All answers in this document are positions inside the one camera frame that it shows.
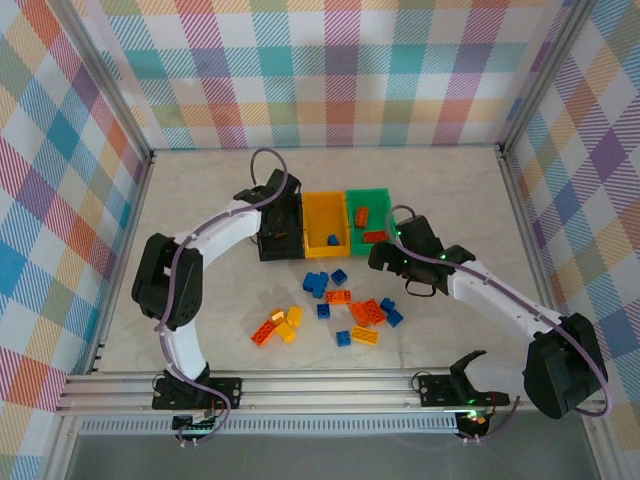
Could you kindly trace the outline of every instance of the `orange lego brick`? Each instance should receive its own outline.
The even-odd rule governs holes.
[[[330,290],[327,292],[329,305],[346,305],[351,303],[351,290]]]
[[[362,234],[362,241],[364,243],[380,243],[386,242],[389,237],[384,230],[377,230],[375,232],[364,232]]]
[[[367,300],[362,305],[364,306],[364,309],[369,314],[371,323],[373,323],[374,325],[380,325],[382,322],[384,322],[387,319],[382,309],[378,306],[378,302],[376,302],[375,298]]]
[[[271,312],[271,320],[273,320],[276,325],[280,325],[282,322],[284,322],[284,312],[281,308],[276,308],[273,312]]]
[[[364,308],[364,305],[360,302],[354,302],[349,305],[349,310],[351,311],[351,315],[356,320],[356,323],[361,327],[366,327],[371,323],[371,319],[369,318],[369,314],[367,310]]]
[[[259,347],[264,346],[267,341],[276,333],[276,324],[271,320],[267,320],[262,324],[256,333],[253,334],[251,340],[256,342]]]
[[[302,308],[292,305],[289,308],[289,313],[287,314],[287,323],[292,327],[299,327],[303,313],[304,310],[302,310]]]
[[[282,337],[284,343],[291,343],[296,338],[296,331],[287,322],[282,322],[278,325],[276,333]]]
[[[369,220],[369,208],[367,207],[358,207],[358,211],[356,212],[356,228],[366,228],[367,221]]]
[[[378,332],[355,326],[351,330],[351,338],[365,345],[376,345],[378,343]]]

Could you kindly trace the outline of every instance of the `enclosure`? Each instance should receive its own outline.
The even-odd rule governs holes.
[[[318,470],[301,462],[309,451],[344,464],[337,478],[410,478],[427,464],[433,478],[635,478],[637,0],[0,6],[1,478],[86,478],[93,461],[104,478],[161,476],[172,448],[189,474],[220,452],[242,478],[259,473],[239,451],[292,478]],[[263,238],[246,238],[206,269],[200,348],[212,375],[242,380],[242,400],[212,448],[183,452],[171,412],[151,408],[166,360],[134,279],[152,235],[195,228],[254,187],[260,147],[301,182],[299,238],[271,261]],[[260,154],[257,183],[276,167]],[[527,344],[451,296],[408,295],[430,289],[369,267],[364,233],[383,230],[397,204],[534,302],[590,319],[611,414],[552,421],[525,395],[504,432],[464,447],[483,450],[441,435],[481,406],[425,408],[414,374],[441,374],[475,350],[520,365]],[[336,344],[354,325],[347,306],[317,318],[306,274],[337,269],[348,280],[329,289],[390,298],[402,314],[375,327],[377,345]],[[258,348],[254,332],[291,306],[304,310],[295,340]],[[513,404],[524,390],[508,393]],[[372,415],[389,423],[372,426]],[[524,439],[536,446],[516,448]]]

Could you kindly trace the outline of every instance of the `marble surface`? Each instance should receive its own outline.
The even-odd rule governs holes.
[[[193,227],[250,187],[248,151],[161,152],[151,179],[100,370],[164,368],[155,321],[131,300],[131,285],[147,238]],[[303,191],[388,187],[394,204],[425,215],[445,246],[461,244],[494,274],[537,299],[509,199],[491,148],[385,148],[283,150]],[[259,182],[277,165],[262,154]],[[317,301],[303,292],[308,271],[348,275],[343,288],[357,300],[390,297],[404,315],[393,329],[378,328],[375,347],[338,348],[335,332],[354,322],[346,307],[329,321],[315,316]],[[275,308],[305,309],[297,338],[274,337],[258,348],[250,337]],[[202,352],[212,369],[442,367],[475,349],[502,360],[522,361],[522,347],[491,319],[451,297],[421,299],[404,292],[404,281],[368,268],[366,257],[261,263],[248,239],[216,260],[205,273],[197,317]]]

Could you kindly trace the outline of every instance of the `blue lego brick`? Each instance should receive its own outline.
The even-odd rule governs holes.
[[[328,303],[318,304],[318,318],[331,318],[331,310]]]
[[[393,328],[396,328],[403,319],[404,317],[400,315],[399,312],[397,312],[396,310],[392,310],[387,317],[387,322],[389,322],[389,325],[391,325]]]
[[[315,273],[307,273],[307,275],[304,277],[304,282],[302,282],[302,289],[305,292],[313,292],[313,287],[316,284],[316,277],[317,275]]]
[[[384,300],[382,300],[382,302],[380,302],[380,308],[382,309],[382,311],[384,313],[391,313],[393,312],[393,309],[396,307],[396,302],[394,302],[393,300],[391,300],[388,297],[385,297]]]
[[[342,285],[347,281],[347,274],[344,273],[341,268],[339,268],[331,274],[331,280],[333,280],[333,283],[335,283],[336,285]]]
[[[324,297],[327,285],[329,285],[329,274],[327,272],[320,272],[317,275],[315,285],[313,286],[313,298]]]
[[[338,342],[339,347],[347,347],[351,345],[351,335],[349,334],[349,330],[336,332],[336,341]]]

